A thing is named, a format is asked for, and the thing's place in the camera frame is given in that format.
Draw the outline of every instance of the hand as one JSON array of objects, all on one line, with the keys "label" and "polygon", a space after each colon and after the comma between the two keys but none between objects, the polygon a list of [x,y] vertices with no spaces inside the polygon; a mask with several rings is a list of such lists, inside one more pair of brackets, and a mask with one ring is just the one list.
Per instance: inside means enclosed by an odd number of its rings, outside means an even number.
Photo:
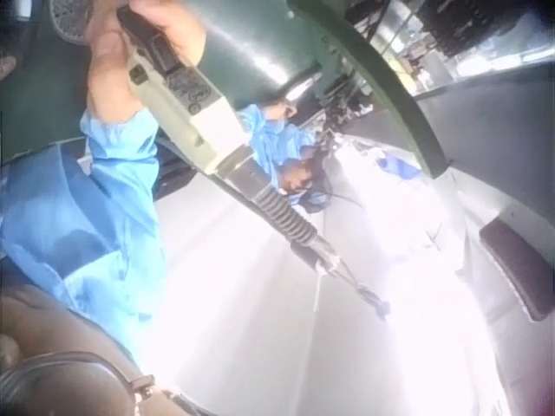
[{"label": "hand", "polygon": [[289,119],[297,113],[295,106],[292,106],[287,101],[280,101],[272,104],[264,109],[264,115],[267,120],[285,120]]},{"label": "hand", "polygon": [[[127,48],[115,15],[119,0],[95,0],[87,28],[92,59],[88,71],[88,109],[108,124],[123,123],[142,109],[128,86]],[[186,65],[197,65],[206,32],[179,0],[130,0],[131,9],[162,30]]]}]

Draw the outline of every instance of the handheld tool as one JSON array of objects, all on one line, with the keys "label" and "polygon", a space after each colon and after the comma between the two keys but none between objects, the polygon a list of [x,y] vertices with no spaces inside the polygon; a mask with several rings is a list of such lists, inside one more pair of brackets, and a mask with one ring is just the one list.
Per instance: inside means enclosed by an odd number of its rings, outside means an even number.
[{"label": "handheld tool", "polygon": [[313,252],[332,276],[344,278],[378,310],[383,303],[379,297],[360,289],[330,244],[272,187],[225,97],[194,66],[184,64],[144,17],[128,6],[120,7],[117,16],[128,36],[130,88],[180,151],[210,179],[225,182],[251,201],[289,241]]}]

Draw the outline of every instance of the fingernail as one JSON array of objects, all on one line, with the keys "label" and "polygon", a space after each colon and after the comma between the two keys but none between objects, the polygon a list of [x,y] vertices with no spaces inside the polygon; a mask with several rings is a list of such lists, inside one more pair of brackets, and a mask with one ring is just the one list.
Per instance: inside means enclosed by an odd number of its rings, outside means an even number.
[{"label": "fingernail", "polygon": [[93,45],[93,55],[95,57],[104,56],[117,51],[123,40],[117,32],[108,32],[101,35]]}]

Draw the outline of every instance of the blue uniform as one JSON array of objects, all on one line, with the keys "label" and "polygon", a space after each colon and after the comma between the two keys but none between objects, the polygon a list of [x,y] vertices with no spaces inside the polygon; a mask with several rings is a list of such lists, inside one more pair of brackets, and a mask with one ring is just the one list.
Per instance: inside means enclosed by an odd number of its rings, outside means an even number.
[{"label": "blue uniform", "polygon": [[274,187],[279,187],[278,168],[287,159],[301,159],[301,149],[314,146],[314,133],[284,121],[267,120],[264,112],[251,105],[239,112],[251,133],[254,158],[271,177]]},{"label": "blue uniform", "polygon": [[85,113],[90,175],[59,146],[9,166],[0,242],[23,273],[131,354],[163,296],[166,260],[153,205],[158,123],[147,110],[106,125]]}]

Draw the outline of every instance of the eyeglasses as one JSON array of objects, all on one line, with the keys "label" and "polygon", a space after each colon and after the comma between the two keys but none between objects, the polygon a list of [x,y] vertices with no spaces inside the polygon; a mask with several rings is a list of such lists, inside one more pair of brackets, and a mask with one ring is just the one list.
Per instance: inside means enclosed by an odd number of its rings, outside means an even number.
[{"label": "eyeglasses", "polygon": [[20,361],[0,375],[0,413],[140,416],[140,403],[154,389],[152,375],[128,380],[95,354],[45,354]]}]

